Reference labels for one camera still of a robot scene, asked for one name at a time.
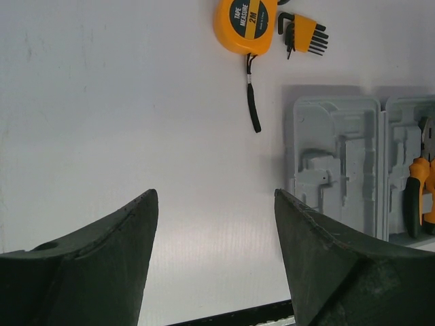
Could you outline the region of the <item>orange black pliers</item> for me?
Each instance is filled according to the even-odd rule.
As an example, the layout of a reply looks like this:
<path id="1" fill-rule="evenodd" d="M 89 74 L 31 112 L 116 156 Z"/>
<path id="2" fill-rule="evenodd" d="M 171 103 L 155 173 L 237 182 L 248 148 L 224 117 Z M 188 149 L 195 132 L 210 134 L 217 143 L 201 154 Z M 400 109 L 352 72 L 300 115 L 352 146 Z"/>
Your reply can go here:
<path id="1" fill-rule="evenodd" d="M 418 238 L 421 231 L 434 234 L 434 206 L 426 211 L 423 197 L 434 195 L 434 120 L 420 120 L 421 155 L 409 166 L 410 176 L 403 193 L 403 217 L 408 235 Z"/>

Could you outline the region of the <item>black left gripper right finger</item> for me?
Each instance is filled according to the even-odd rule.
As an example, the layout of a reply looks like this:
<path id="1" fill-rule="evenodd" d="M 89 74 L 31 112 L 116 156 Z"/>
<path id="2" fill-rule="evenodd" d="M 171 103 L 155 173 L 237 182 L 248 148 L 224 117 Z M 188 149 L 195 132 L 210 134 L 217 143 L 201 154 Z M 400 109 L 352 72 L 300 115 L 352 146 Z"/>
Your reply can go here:
<path id="1" fill-rule="evenodd" d="M 298 325 L 433 325 L 434 254 L 363 234 L 275 192 Z"/>

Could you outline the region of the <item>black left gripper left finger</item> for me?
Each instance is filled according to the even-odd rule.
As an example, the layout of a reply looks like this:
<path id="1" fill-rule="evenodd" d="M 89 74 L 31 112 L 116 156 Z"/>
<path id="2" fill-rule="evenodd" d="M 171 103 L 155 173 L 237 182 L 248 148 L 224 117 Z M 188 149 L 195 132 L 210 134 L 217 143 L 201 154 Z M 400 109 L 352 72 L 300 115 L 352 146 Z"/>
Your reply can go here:
<path id="1" fill-rule="evenodd" d="M 2 325 L 136 325 L 158 224 L 150 189 L 30 251 L 1 255 Z"/>

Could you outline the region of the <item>grey plastic tool case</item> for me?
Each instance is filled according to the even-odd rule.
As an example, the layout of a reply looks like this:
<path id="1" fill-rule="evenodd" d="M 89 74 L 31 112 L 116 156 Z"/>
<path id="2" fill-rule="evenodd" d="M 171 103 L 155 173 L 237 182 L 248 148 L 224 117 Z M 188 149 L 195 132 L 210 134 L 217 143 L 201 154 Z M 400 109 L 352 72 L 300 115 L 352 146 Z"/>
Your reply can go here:
<path id="1" fill-rule="evenodd" d="M 298 99 L 285 117 L 286 190 L 369 236 L 414 248 L 433 243 L 433 195 L 422 194 L 416 237 L 403 202 L 424 117 L 434 117 L 433 96 Z"/>

